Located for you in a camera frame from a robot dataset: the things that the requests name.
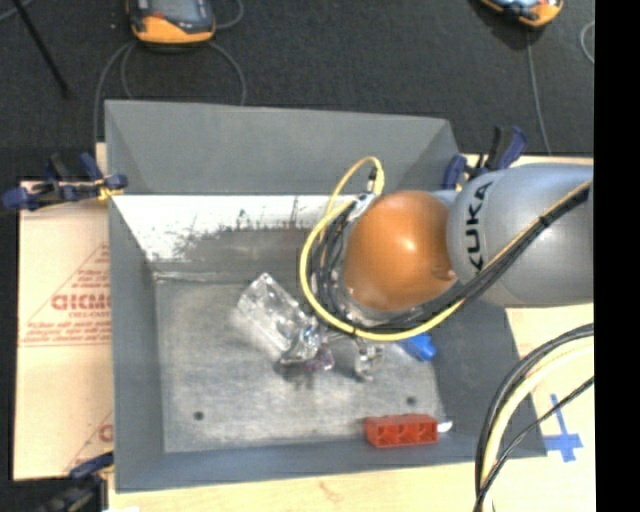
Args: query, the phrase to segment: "kuka logo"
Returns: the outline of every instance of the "kuka logo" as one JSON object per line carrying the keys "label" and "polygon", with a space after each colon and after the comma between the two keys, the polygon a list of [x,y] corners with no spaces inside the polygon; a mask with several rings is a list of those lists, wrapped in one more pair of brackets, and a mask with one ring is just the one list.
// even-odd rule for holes
{"label": "kuka logo", "polygon": [[493,181],[485,183],[481,187],[478,187],[475,193],[473,194],[474,199],[477,201],[473,201],[469,203],[469,209],[467,210],[468,217],[466,221],[467,230],[465,234],[467,237],[470,237],[470,244],[467,245],[467,254],[469,254],[469,262],[476,269],[476,273],[482,270],[484,267],[484,260],[482,259],[482,254],[480,253],[480,219],[478,218],[478,213],[482,209],[482,205],[484,204],[485,194],[487,193],[487,189],[493,185]]}

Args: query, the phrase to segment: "yellow cable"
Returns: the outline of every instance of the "yellow cable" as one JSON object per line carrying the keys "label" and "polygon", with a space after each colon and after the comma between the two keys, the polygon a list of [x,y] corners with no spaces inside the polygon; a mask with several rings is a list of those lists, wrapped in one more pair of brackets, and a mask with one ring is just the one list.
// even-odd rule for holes
{"label": "yellow cable", "polygon": [[[325,209],[324,217],[320,219],[320,221],[318,222],[318,224],[316,224],[316,226],[311,231],[311,233],[309,233],[309,236],[307,237],[307,240],[305,241],[305,244],[302,248],[302,251],[300,253],[300,268],[299,268],[300,284],[302,286],[302,291],[307,301],[309,302],[309,304],[313,307],[313,309],[318,314],[318,316],[320,316],[323,320],[325,320],[329,325],[332,325],[333,327],[336,327],[337,329],[340,329],[341,331],[346,332],[350,335],[359,336],[361,338],[365,338],[371,341],[376,341],[379,343],[394,343],[396,341],[410,338],[412,336],[416,336],[418,334],[422,334],[423,332],[433,329],[438,324],[442,323],[445,319],[447,319],[449,316],[451,316],[453,313],[455,313],[458,310],[458,308],[462,306],[462,304],[464,304],[466,299],[459,300],[455,304],[449,306],[444,311],[440,312],[435,317],[431,318],[427,322],[417,327],[414,327],[412,329],[408,329],[402,332],[382,334],[382,333],[376,333],[376,332],[359,329],[347,322],[344,322],[336,318],[331,313],[329,313],[315,298],[313,292],[311,291],[311,287],[309,286],[309,282],[307,278],[307,263],[309,260],[309,255],[311,253],[311,248],[316,238],[324,237],[325,229],[327,225],[333,219],[335,219],[338,215],[340,215],[343,211],[345,211],[346,208],[349,207],[351,204],[353,204],[353,202],[355,201],[354,200],[351,202],[346,202],[342,206],[339,206],[335,209],[333,208],[333,204],[335,203],[338,195],[344,188],[347,181],[366,162],[372,162],[377,169],[377,175],[376,175],[376,180],[374,182],[373,192],[376,194],[382,193],[382,189],[384,188],[384,169],[380,164],[380,160],[378,160],[376,157],[367,156],[367,157],[361,158],[347,170],[347,172],[344,174],[342,179],[338,182],[338,185],[336,186],[333,193],[331,194],[331,197]],[[579,185],[578,187],[576,187],[575,189],[573,189],[571,192],[566,194],[563,198],[556,201],[551,207],[547,208],[541,216],[547,215],[548,212],[550,212],[551,210],[559,206],[561,203],[566,201],[572,195],[577,194],[583,190],[586,190],[588,187],[591,186],[592,181],[593,180],[587,180],[581,185]],[[513,247],[516,243],[518,243],[523,238],[525,232],[537,221],[538,219],[535,219],[534,221],[532,221],[529,224],[529,226],[527,226],[527,228],[522,230],[513,240],[511,240],[506,246],[504,246],[502,250],[500,250],[491,259],[491,261],[489,261],[489,263],[485,266],[482,272],[487,272],[489,269],[491,269],[493,265],[502,257],[502,255],[505,252],[507,252],[511,247]]]}
{"label": "yellow cable", "polygon": [[382,164],[380,163],[380,160],[378,160],[375,156],[365,156],[364,158],[361,158],[355,164],[353,164],[347,170],[347,172],[344,173],[344,175],[336,185],[336,188],[333,189],[333,192],[331,193],[329,202],[327,203],[327,207],[325,209],[325,215],[333,209],[333,203],[335,203],[336,198],[338,197],[338,195],[340,195],[340,192],[342,192],[342,189],[347,184],[351,176],[353,176],[356,171],[358,171],[358,169],[360,169],[367,162],[371,162],[375,166],[377,171],[372,192],[376,195],[382,194],[382,190],[384,189],[384,169],[382,167]]}
{"label": "yellow cable", "polygon": [[382,333],[365,331],[351,324],[348,324],[347,322],[343,322],[342,320],[336,318],[331,313],[329,313],[324,307],[322,307],[322,305],[318,302],[318,300],[315,298],[315,295],[311,291],[311,287],[309,286],[309,281],[307,278],[307,263],[309,261],[309,254],[311,253],[311,248],[318,234],[326,228],[329,222],[331,222],[334,218],[336,218],[343,211],[345,211],[349,206],[351,206],[353,202],[354,201],[345,202],[343,205],[338,206],[337,208],[329,212],[327,215],[325,215],[322,219],[320,219],[320,222],[318,222],[318,224],[316,224],[316,226],[311,230],[311,233],[309,233],[309,236],[307,237],[307,240],[305,241],[302,247],[302,251],[300,253],[300,267],[299,267],[300,285],[302,286],[302,291],[307,301],[309,302],[311,307],[313,307],[313,309],[318,314],[318,316],[323,320],[325,320],[330,325],[332,325],[333,327],[336,327],[348,334],[365,338],[371,341],[377,341],[380,343],[393,343],[399,340],[403,340],[405,338],[410,338],[411,336],[421,334],[425,331],[428,331],[433,327],[435,327],[436,325],[438,325],[439,323],[441,323],[442,321],[444,321],[448,316],[453,314],[464,303],[464,300],[460,300],[459,302],[450,306],[448,309],[446,309],[439,315],[435,316],[431,320],[425,322],[424,324],[418,327],[414,327],[413,329],[409,329],[399,333],[382,334]]}
{"label": "yellow cable", "polygon": [[[532,391],[533,389],[551,372],[557,370],[558,368],[566,365],[567,363],[573,361],[578,357],[582,357],[588,354],[593,354],[594,344],[593,337],[587,343],[587,346],[584,346],[585,339],[580,338],[574,340],[573,343],[579,342],[579,345],[576,347],[572,347],[572,349],[563,352],[560,356],[554,354],[553,352],[547,354],[541,361],[538,363],[534,369],[532,374],[529,375],[513,392],[513,394],[509,397],[509,399],[505,402],[504,406],[500,410],[500,414],[496,417],[494,422],[494,426],[491,429],[491,434],[487,439],[487,446],[485,450],[485,457],[483,460],[482,471],[481,471],[481,483],[484,485],[491,468],[493,467],[493,462],[496,460],[498,452],[500,451],[500,442],[502,441],[502,437],[504,432],[513,416],[513,413],[522,402]],[[491,499],[489,498],[489,493],[485,496],[483,511],[490,511],[492,507],[490,506]]]}

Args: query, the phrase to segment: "white cable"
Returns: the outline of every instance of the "white cable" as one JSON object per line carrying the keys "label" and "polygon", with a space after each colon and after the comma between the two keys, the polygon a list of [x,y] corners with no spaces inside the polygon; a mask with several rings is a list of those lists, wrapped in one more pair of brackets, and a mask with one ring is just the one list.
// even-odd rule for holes
{"label": "white cable", "polygon": [[236,15],[236,17],[226,23],[217,25],[216,30],[227,30],[231,27],[235,27],[238,23],[240,23],[240,21],[244,17],[244,4],[242,3],[242,0],[236,0],[236,4],[238,6],[238,14]]}
{"label": "white cable", "polygon": [[580,31],[580,49],[582,50],[582,53],[584,53],[584,56],[594,66],[596,64],[596,60],[593,58],[593,55],[589,53],[589,50],[587,50],[587,46],[585,45],[585,42],[584,42],[584,36],[586,35],[586,33],[589,31],[591,27],[595,27],[595,26],[596,26],[596,22],[595,20],[593,20],[592,22],[587,23],[584,27],[582,27],[582,30]]}
{"label": "white cable", "polygon": [[[231,54],[229,54],[229,52],[227,52],[220,45],[214,43],[213,41],[207,41],[207,44],[212,50],[215,50],[220,55],[222,55],[222,57],[224,57],[227,60],[227,62],[231,64],[231,67],[236,72],[236,75],[238,76],[238,80],[240,82],[239,105],[244,106],[244,104],[247,102],[247,80],[244,76],[244,73],[242,72],[242,68],[240,67],[238,62],[231,56]],[[122,56],[122,60],[120,61],[120,83],[122,85],[122,88],[124,89],[125,94],[127,95],[127,98],[129,99],[135,99],[134,94],[131,92],[131,89],[129,88],[129,81],[127,80],[127,65],[129,63],[129,57],[131,56],[131,53],[134,48],[135,48],[134,45],[129,46],[126,49],[124,55]]]}
{"label": "white cable", "polygon": [[538,95],[538,84],[536,78],[536,70],[533,64],[533,51],[531,50],[531,38],[529,31],[525,32],[526,45],[527,45],[527,63],[529,64],[529,81],[531,83],[531,93],[533,95],[533,105],[536,111],[536,119],[538,120],[538,127],[540,128],[540,135],[542,135],[542,142],[547,150],[547,154],[551,155],[551,146],[549,145],[549,138],[547,137],[547,130],[544,127],[544,116],[542,115],[542,107],[540,107],[540,96]]}
{"label": "white cable", "polygon": [[[558,356],[551,352],[545,356],[545,358],[540,361],[540,363],[535,367],[532,375],[526,378],[511,394],[509,399],[505,402],[504,406],[500,410],[499,415],[496,417],[494,422],[494,426],[491,429],[491,434],[487,439],[487,447],[485,450],[485,457],[482,466],[482,478],[481,483],[484,485],[484,482],[491,471],[491,467],[493,466],[493,462],[496,460],[498,452],[500,451],[500,442],[502,441],[502,437],[504,432],[513,416],[513,413],[518,408],[520,403],[533,391],[533,389],[544,380],[550,373],[557,370],[558,368],[566,365],[567,363],[573,361],[578,357],[582,357],[588,354],[593,354],[594,345],[593,338],[587,338],[587,346],[584,346],[585,339],[580,338],[572,342],[572,345],[576,343],[577,347],[572,347],[571,350],[563,352],[562,355]],[[482,506],[483,512],[490,512],[492,510],[491,498],[489,493],[487,493],[484,504]]]}
{"label": "white cable", "polygon": [[111,69],[111,67],[113,66],[114,62],[118,59],[118,57],[120,56],[120,54],[122,54],[124,51],[126,51],[128,48],[133,47],[136,44],[135,41],[131,41],[129,43],[125,43],[123,44],[120,48],[118,48],[115,53],[109,57],[109,60],[107,62],[107,64],[105,65],[104,68],[102,68],[102,71],[100,72],[100,78],[98,79],[98,86],[96,87],[96,93],[95,93],[95,97],[93,100],[93,127],[92,127],[92,144],[95,144],[96,142],[98,142],[98,117],[100,115],[100,97],[102,96],[102,89],[104,87],[104,83],[107,79],[107,75],[109,74],[109,70]]}

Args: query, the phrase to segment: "red lego brick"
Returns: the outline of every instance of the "red lego brick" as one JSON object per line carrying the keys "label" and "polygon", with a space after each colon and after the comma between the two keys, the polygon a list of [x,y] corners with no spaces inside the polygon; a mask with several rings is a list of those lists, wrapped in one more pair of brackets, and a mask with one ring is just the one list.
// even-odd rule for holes
{"label": "red lego brick", "polygon": [[369,417],[364,421],[367,440],[378,448],[435,443],[438,422],[427,414]]}

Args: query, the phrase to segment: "blue cross mark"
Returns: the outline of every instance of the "blue cross mark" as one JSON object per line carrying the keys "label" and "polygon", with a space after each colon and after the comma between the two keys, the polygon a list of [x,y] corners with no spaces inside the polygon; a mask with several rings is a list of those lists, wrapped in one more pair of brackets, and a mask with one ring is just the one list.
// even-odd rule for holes
{"label": "blue cross mark", "polygon": [[[554,407],[558,404],[558,397],[555,394],[551,395],[551,403]],[[558,423],[560,424],[561,434],[555,436],[543,436],[542,439],[544,441],[544,445],[547,451],[559,450],[562,455],[563,462],[572,462],[576,460],[573,450],[576,448],[582,448],[582,441],[580,441],[580,436],[578,434],[569,434],[567,432],[567,426],[564,423],[564,418],[562,417],[562,411],[560,409],[556,410],[555,415],[558,418]]]}

